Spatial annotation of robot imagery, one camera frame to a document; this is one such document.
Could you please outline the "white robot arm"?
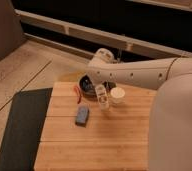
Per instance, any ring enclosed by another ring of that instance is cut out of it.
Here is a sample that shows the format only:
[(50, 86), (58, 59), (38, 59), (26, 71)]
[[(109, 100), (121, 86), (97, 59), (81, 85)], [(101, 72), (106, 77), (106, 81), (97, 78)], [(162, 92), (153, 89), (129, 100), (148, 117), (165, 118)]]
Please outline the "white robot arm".
[(116, 63), (111, 51), (100, 48), (87, 75), (95, 84), (110, 81), (155, 90), (148, 170), (192, 171), (192, 57)]

